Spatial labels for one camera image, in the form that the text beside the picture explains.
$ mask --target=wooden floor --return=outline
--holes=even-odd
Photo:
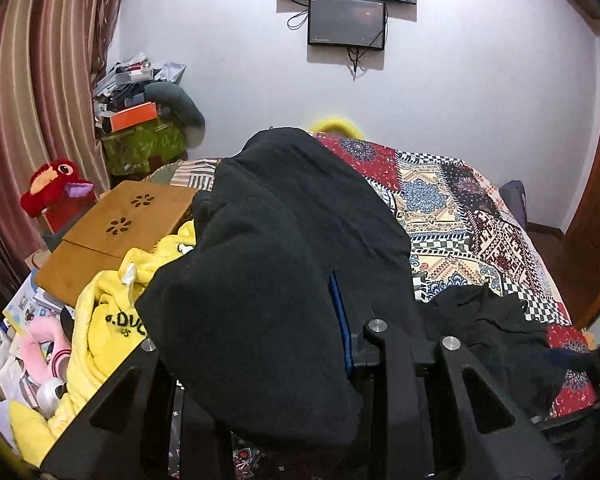
[[[590,285],[577,272],[581,266],[576,261],[576,255],[570,254],[562,240],[553,234],[529,231],[528,235],[554,279],[571,319],[575,321],[582,312],[580,308],[570,308],[570,305],[580,306],[590,298],[587,293]]]

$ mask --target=yellow ring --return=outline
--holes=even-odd
[[[365,140],[365,136],[356,128],[355,124],[335,117],[319,121],[310,128],[312,132],[328,132],[330,130],[341,132],[349,139]]]

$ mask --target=yellow duck clothing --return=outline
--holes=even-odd
[[[47,421],[29,406],[10,402],[14,440],[26,462],[40,467],[78,412],[142,342],[146,332],[134,308],[136,300],[157,269],[189,252],[195,243],[193,222],[186,222],[151,253],[129,250],[119,270],[99,272],[84,288],[75,306],[67,393],[56,413]]]

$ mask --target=patchwork quilt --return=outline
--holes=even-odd
[[[487,282],[496,294],[525,300],[526,318],[546,324],[552,348],[587,350],[538,252],[498,189],[477,170],[456,158],[312,135],[365,177],[408,232],[417,300],[428,302],[451,285]],[[171,183],[211,189],[220,160],[183,162]],[[576,412],[595,399],[586,375],[569,371],[550,416]],[[255,451],[245,446],[234,452],[238,478],[254,475],[260,459]]]

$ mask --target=flower-shaped cutout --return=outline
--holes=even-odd
[[[146,195],[137,195],[134,199],[132,199],[132,205],[136,207],[140,207],[141,205],[151,205],[151,202],[155,200],[155,196],[151,196],[150,194]]]
[[[131,220],[127,220],[126,217],[122,217],[118,220],[112,220],[107,233],[111,233],[116,236],[119,233],[126,233],[129,231],[129,226],[132,224]]]

